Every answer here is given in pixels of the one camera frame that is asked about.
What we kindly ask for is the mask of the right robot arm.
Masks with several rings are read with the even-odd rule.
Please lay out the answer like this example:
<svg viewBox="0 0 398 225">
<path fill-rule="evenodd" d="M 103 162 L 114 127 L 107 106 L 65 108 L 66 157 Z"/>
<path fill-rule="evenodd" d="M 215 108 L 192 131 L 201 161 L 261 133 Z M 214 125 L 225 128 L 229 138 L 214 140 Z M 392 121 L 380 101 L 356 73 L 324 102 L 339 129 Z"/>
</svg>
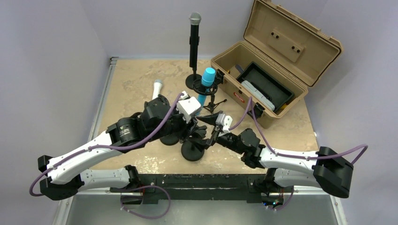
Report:
<svg viewBox="0 0 398 225">
<path fill-rule="evenodd" d="M 204 148 L 215 143 L 241 155 L 241 161 L 250 168 L 267 169 L 263 184 L 266 189 L 308 186 L 321 188 L 339 198 L 350 194 L 353 163 L 338 155 L 329 147 L 318 151 L 290 151 L 273 149 L 262 145 L 251 128 L 238 135 L 230 132 L 232 118 L 223 112 L 198 116 L 198 120 L 214 126 L 212 137 Z"/>
</svg>

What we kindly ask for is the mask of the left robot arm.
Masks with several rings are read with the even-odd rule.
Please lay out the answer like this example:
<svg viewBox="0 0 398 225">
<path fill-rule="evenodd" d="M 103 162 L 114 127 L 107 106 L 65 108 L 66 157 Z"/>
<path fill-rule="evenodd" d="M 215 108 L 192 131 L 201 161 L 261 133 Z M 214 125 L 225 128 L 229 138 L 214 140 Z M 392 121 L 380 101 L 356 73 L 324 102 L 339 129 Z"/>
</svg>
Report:
<svg viewBox="0 0 398 225">
<path fill-rule="evenodd" d="M 197 125 L 195 116 L 201 108 L 201 103 L 186 93 L 178 94 L 173 103 L 160 95 L 145 102 L 142 112 L 119 119 L 83 146 L 59 157 L 39 157 L 41 175 L 34 181 L 39 184 L 39 195 L 57 201 L 95 188 L 136 191 L 141 185 L 136 167 L 94 170 L 93 166 L 166 136 L 186 140 Z"/>
</svg>

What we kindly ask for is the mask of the clip stand round base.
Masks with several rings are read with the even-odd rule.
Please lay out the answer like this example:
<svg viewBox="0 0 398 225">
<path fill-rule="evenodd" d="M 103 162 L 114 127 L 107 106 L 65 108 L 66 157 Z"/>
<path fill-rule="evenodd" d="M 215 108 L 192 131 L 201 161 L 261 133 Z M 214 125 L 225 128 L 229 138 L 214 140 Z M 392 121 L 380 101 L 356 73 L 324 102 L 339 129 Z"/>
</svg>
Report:
<svg viewBox="0 0 398 225">
<path fill-rule="evenodd" d="M 212 142 L 212 139 L 205 138 L 205 135 L 193 134 L 182 144 L 181 154 L 188 161 L 198 161 L 204 156 L 205 150 L 212 145 Z"/>
</svg>

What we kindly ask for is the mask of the blue microphone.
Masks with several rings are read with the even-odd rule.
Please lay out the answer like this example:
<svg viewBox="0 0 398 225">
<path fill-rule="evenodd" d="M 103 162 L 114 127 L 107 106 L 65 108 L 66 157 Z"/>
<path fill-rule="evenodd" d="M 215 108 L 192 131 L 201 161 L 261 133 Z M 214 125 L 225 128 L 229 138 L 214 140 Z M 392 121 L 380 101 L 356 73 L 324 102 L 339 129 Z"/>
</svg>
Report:
<svg viewBox="0 0 398 225">
<path fill-rule="evenodd" d="M 202 75 L 202 78 L 200 80 L 200 90 L 201 92 L 206 92 L 207 89 L 203 89 L 203 87 L 211 87 L 214 79 L 215 79 L 215 75 L 216 75 L 216 71 L 211 68 L 211 67 L 207 67 Z M 198 102 L 201 104 L 201 106 L 204 106 L 205 100 L 206 100 L 206 96 L 202 95 L 202 94 L 198 94 L 197 100 Z"/>
</svg>

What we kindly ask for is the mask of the white microphone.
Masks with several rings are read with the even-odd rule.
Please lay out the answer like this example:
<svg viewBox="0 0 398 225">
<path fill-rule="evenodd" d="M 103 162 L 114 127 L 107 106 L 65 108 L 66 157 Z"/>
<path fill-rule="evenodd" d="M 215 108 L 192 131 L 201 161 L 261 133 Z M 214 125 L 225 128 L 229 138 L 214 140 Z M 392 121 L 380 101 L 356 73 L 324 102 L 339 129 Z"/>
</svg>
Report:
<svg viewBox="0 0 398 225">
<path fill-rule="evenodd" d="M 156 79 L 153 83 L 153 94 L 152 94 L 152 100 L 156 99 L 158 95 L 161 92 L 163 86 L 163 82 L 160 79 Z"/>
</svg>

